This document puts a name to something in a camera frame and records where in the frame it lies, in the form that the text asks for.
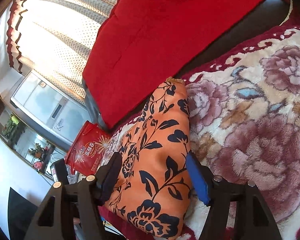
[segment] pink rose pattern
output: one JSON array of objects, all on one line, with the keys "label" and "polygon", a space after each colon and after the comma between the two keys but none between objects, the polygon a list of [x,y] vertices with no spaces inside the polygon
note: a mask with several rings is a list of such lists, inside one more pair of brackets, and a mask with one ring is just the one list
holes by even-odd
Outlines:
[{"label": "pink rose pattern", "polygon": [[239,125],[210,167],[230,182],[255,181],[276,221],[300,204],[300,130],[284,115]]},{"label": "pink rose pattern", "polygon": [[200,83],[187,85],[190,122],[197,132],[212,124],[222,111],[221,102],[228,99],[227,87],[204,79]]},{"label": "pink rose pattern", "polygon": [[284,46],[271,57],[261,59],[260,63],[269,85],[300,95],[300,48]]},{"label": "pink rose pattern", "polygon": [[[267,84],[300,95],[300,48],[284,46],[272,56],[261,59],[260,63]],[[247,88],[232,93],[231,98],[235,96],[238,102],[263,98],[268,102],[267,113],[253,120],[244,112],[240,113],[246,120],[233,127],[216,155],[207,155],[207,162],[214,174],[230,182],[255,181],[276,221],[281,221],[300,205],[300,127],[291,119],[287,121],[288,114],[279,114],[286,104],[295,102],[282,101],[272,105],[267,91],[240,76],[246,68],[239,66],[231,73],[232,84],[250,82]],[[216,118],[224,118],[222,113],[229,114],[223,107],[230,98],[228,89],[232,84],[218,85],[203,79],[187,85],[192,133],[199,134]]]}]

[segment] curtain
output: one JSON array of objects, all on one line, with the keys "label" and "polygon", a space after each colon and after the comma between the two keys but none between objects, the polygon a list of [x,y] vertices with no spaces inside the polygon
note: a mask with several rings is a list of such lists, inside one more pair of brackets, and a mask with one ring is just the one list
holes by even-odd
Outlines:
[{"label": "curtain", "polygon": [[34,69],[84,105],[82,71],[98,29],[117,0],[14,0],[7,51],[10,67]]}]

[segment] display cabinet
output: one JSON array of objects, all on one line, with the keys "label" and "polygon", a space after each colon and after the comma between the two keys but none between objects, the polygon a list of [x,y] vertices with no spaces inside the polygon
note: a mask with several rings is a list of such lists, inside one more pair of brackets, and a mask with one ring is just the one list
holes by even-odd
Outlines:
[{"label": "display cabinet", "polygon": [[0,97],[0,139],[25,163],[52,180],[50,165],[66,152],[25,124]]}]

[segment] red plastic bucket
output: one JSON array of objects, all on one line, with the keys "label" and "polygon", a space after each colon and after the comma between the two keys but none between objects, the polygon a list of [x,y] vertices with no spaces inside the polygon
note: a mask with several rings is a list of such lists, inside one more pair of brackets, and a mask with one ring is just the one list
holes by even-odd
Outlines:
[{"label": "red plastic bucket", "polygon": [[65,157],[65,163],[75,171],[94,175],[110,142],[110,136],[97,124],[86,121]]}]

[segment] floral blanket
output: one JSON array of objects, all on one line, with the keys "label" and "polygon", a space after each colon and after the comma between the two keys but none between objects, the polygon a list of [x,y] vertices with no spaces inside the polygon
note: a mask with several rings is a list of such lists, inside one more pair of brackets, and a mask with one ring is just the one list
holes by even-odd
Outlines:
[{"label": "floral blanket", "polygon": [[[184,77],[191,148],[230,182],[253,180],[284,240],[300,237],[300,25],[277,26]],[[135,120],[114,136],[106,162]],[[194,195],[178,240],[198,239],[209,208]],[[235,207],[230,208],[231,239]]]}]

